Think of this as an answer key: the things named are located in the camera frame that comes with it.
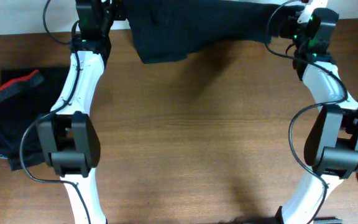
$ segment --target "red trim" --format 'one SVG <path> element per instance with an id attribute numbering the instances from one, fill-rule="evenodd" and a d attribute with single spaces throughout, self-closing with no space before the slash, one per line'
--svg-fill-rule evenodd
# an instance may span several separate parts
<path id="1" fill-rule="evenodd" d="M 17 83 L 17 82 L 25 82 L 28 81 L 31 77 L 33 77 L 35 74 L 37 74 L 39 71 L 38 70 L 34 70 L 32 73 L 30 73 L 30 75 L 26 75 L 20 78 L 14 78 L 12 80 L 9 80 L 8 82 L 4 83 L 2 86 L 0 86 L 0 91 L 8 88 L 9 86 Z"/>

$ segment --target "black cloth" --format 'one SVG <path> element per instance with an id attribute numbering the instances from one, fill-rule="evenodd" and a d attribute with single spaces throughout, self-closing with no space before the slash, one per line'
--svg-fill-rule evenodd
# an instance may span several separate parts
<path id="1" fill-rule="evenodd" d="M 12 170 L 21 169 L 19 146 L 27 127 L 40 114 L 47 114 L 63 89 L 68 68 L 4 70 L 0 87 L 0 158 Z M 44 162 L 37 131 L 26 140 L 24 162 L 34 166 Z"/>
<path id="2" fill-rule="evenodd" d="M 132 38 L 144 63 L 174 62 L 219 40 L 264 42 L 269 17 L 278 7 L 222 0 L 125 0 Z M 283 7 L 271 25 L 278 36 L 288 16 L 302 6 Z"/>

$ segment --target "black joint housing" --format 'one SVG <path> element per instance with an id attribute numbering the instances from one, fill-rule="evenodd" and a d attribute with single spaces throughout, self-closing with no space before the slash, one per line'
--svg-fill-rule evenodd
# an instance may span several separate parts
<path id="1" fill-rule="evenodd" d="M 335 64 L 328 53 L 331 37 L 334 34 L 339 14 L 331 9 L 317 8 L 307 24 L 299 24 L 297 17 L 289 17 L 280 36 L 292 39 L 296 46 L 295 57 L 309 63 L 329 62 Z M 293 61 L 299 79 L 302 81 L 308 63 Z"/>
<path id="2" fill-rule="evenodd" d="M 114 21 L 126 20 L 126 12 L 121 0 L 101 2 L 101 0 L 76 0 L 76 10 L 80 19 L 81 37 L 95 40 L 107 37 Z"/>
<path id="3" fill-rule="evenodd" d="M 343 130 L 350 138 L 340 138 Z M 358 110 L 323 106 L 305 143 L 305 161 L 315 173 L 347 179 L 358 172 Z"/>
<path id="4" fill-rule="evenodd" d="M 54 115 L 37 125 L 42 152 L 57 175 L 87 177 L 100 160 L 100 142 L 87 114 Z"/>

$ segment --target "wood grain surface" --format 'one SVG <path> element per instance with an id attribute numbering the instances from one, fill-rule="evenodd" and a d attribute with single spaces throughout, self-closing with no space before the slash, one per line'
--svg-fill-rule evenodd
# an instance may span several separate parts
<path id="1" fill-rule="evenodd" d="M 109 223 L 273 216 L 303 174 L 288 146 L 289 122 L 313 103 L 291 61 L 263 44 L 220 42 L 181 62 L 144 65 L 130 31 L 112 31 L 110 38 L 91 110 L 102 147 L 98 190 Z M 283 52 L 288 44 L 277 39 L 272 47 Z M 340 21 L 331 52 L 357 99 L 358 20 Z M 0 36 L 0 70 L 68 65 L 69 55 L 45 34 Z M 295 126 L 301 157 L 316 115 L 308 112 Z M 45 164 L 31 171 L 57 178 Z M 319 216 L 358 223 L 354 174 Z M 73 222 L 63 186 L 33 182 L 0 160 L 0 223 Z"/>

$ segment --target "black cable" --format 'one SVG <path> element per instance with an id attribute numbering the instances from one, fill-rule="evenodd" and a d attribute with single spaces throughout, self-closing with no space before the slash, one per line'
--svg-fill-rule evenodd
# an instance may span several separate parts
<path id="1" fill-rule="evenodd" d="M 288 51 L 289 51 L 293 46 L 295 46 L 294 43 L 290 44 L 290 45 L 287 47 L 287 49 L 285 50 L 285 55 L 288 55 Z"/>
<path id="2" fill-rule="evenodd" d="M 76 27 L 78 25 L 78 22 L 79 21 L 76 21 L 74 24 L 73 24 L 73 27 L 71 28 L 71 38 L 74 39 L 75 38 L 75 30 L 76 30 Z M 71 99 L 73 98 L 74 94 L 75 94 L 75 90 L 77 88 L 77 84 L 78 84 L 78 80 L 80 79 L 80 71 L 81 71 L 81 65 L 80 65 L 80 58 L 78 56 L 78 52 L 77 50 L 75 49 L 75 46 L 74 45 L 71 45 L 71 51 L 75 54 L 75 58 L 76 58 L 76 63 L 77 63 L 77 67 L 76 67 L 76 77 L 75 77 L 75 81 L 74 81 L 74 84 L 73 84 L 73 89 L 71 90 L 70 92 L 70 95 L 68 96 L 67 100 L 64 100 L 63 101 L 63 104 L 58 107 L 57 109 L 49 112 L 49 114 L 39 118 L 39 119 L 36 119 L 35 121 L 33 121 L 30 126 L 26 129 L 26 131 L 24 132 L 23 136 L 22 136 L 22 139 L 21 139 L 21 143 L 20 143 L 20 148 L 19 148 L 19 157 L 20 157 L 20 164 L 24 170 L 24 172 L 30 177 L 30 179 L 34 180 L 34 181 L 37 181 L 37 182 L 40 182 L 40 183 L 48 183 L 48 184 L 70 184 L 71 186 L 73 186 L 73 188 L 75 189 L 75 191 L 77 192 L 78 194 L 78 197 L 80 198 L 81 200 L 81 203 L 82 205 L 84 206 L 84 209 L 85 209 L 85 213 L 86 213 L 86 217 L 88 218 L 88 223 L 91 224 L 91 218 L 90 218 L 90 214 L 89 214 L 89 211 L 88 211 L 88 208 L 86 207 L 86 204 L 85 204 L 85 201 L 84 201 L 84 198 L 82 197 L 81 195 L 81 192 L 80 190 L 78 189 L 78 186 L 77 184 L 75 184 L 74 182 L 70 182 L 70 181 L 67 181 L 67 180 L 44 180 L 44 179 L 38 179 L 36 177 L 34 177 L 30 171 L 26 168 L 25 164 L 24 164 L 24 144 L 25 144 L 25 139 L 28 137 L 30 131 L 37 125 L 38 122 L 40 122 L 41 120 L 49 117 L 49 116 L 53 116 L 55 115 L 58 111 L 61 111 L 62 109 L 64 109 L 67 105 L 70 104 L 70 101 Z"/>
<path id="3" fill-rule="evenodd" d="M 71 41 L 62 42 L 62 41 L 56 39 L 48 30 L 48 26 L 47 26 L 47 10 L 48 10 L 49 3 L 50 3 L 50 0 L 48 0 L 47 3 L 45 4 L 44 13 L 42 14 L 42 22 L 44 23 L 44 29 L 45 29 L 45 31 L 47 31 L 47 35 L 50 38 L 52 38 L 55 42 L 58 42 L 59 44 L 63 44 L 63 45 L 69 45 L 71 43 Z"/>
<path id="4" fill-rule="evenodd" d="M 311 223 L 313 222 L 313 220 L 317 217 L 317 214 L 318 212 L 320 211 L 321 207 L 323 206 L 323 203 L 326 199 L 326 196 L 327 196 L 327 191 L 328 191 L 328 184 L 325 182 L 325 180 L 323 178 L 321 178 L 319 175 L 315 174 L 311 169 L 309 169 L 301 160 L 300 158 L 298 157 L 298 155 L 296 154 L 296 151 L 295 151 L 295 148 L 293 147 L 293 139 L 292 139 L 292 132 L 293 132 L 293 127 L 295 125 L 295 121 L 299 118 L 299 116 L 301 114 L 303 114 L 304 112 L 310 110 L 310 109 L 313 109 L 313 108 L 317 108 L 319 106 L 323 106 L 323 105 L 330 105 L 330 104 L 336 104 L 336 103 L 342 103 L 343 101 L 346 101 L 347 98 L 348 98 L 348 94 L 347 94 L 347 88 L 345 86 L 345 84 L 343 84 L 343 82 L 337 77 L 335 76 L 331 71 L 325 69 L 324 67 L 320 66 L 320 65 L 317 65 L 316 63 L 313 63 L 313 62 L 308 62 L 306 60 L 303 60 L 301 58 L 296 58 L 296 57 L 291 57 L 291 56 L 287 56 L 287 55 L 283 55 L 283 54 L 279 54 L 279 53 L 276 53 L 274 52 L 272 49 L 270 49 L 269 47 L 269 29 L 270 29 L 270 23 L 272 21 L 272 18 L 273 16 L 277 13 L 278 10 L 280 10 L 282 7 L 286 6 L 287 4 L 290 4 L 290 3 L 293 3 L 293 2 L 297 2 L 299 0 L 289 0 L 285 3 L 283 3 L 282 5 L 280 5 L 276 10 L 274 10 L 274 12 L 272 13 L 272 15 L 270 16 L 268 22 L 267 22 L 267 26 L 266 26 L 266 31 L 265 31 L 265 46 L 266 46 L 266 49 L 276 55 L 276 56 L 279 56 L 279 57 L 283 57 L 283 58 L 288 58 L 288 59 L 292 59 L 292 60 L 296 60 L 298 62 L 303 62 L 303 63 L 307 63 L 309 65 L 312 65 L 312 66 L 315 66 L 316 68 L 319 68 L 321 69 L 322 71 L 326 72 L 328 76 L 330 76 L 331 78 L 333 78 L 336 82 L 338 82 L 338 84 L 341 86 L 343 92 L 344 92 L 344 96 L 340 99 L 340 100 L 335 100 L 335 101 L 330 101 L 330 102 L 325 102 L 325 103 L 317 103 L 317 104 L 314 104 L 314 105 L 310 105 L 310 106 L 307 106 L 305 108 L 303 108 L 302 110 L 300 110 L 291 120 L 291 123 L 290 123 L 290 127 L 288 128 L 288 142 L 290 143 L 290 149 L 291 149 L 291 152 L 292 152 L 292 155 L 293 157 L 295 158 L 295 160 L 297 161 L 297 163 L 299 163 L 299 165 L 302 166 L 302 168 L 304 168 L 304 170 L 306 170 L 307 172 L 309 172 L 311 175 L 313 175 L 314 177 L 316 177 L 317 179 L 319 179 L 324 187 L 324 191 L 323 191 L 323 198 L 316 210 L 316 212 L 314 213 L 313 217 L 311 218 L 311 220 L 307 223 Z"/>

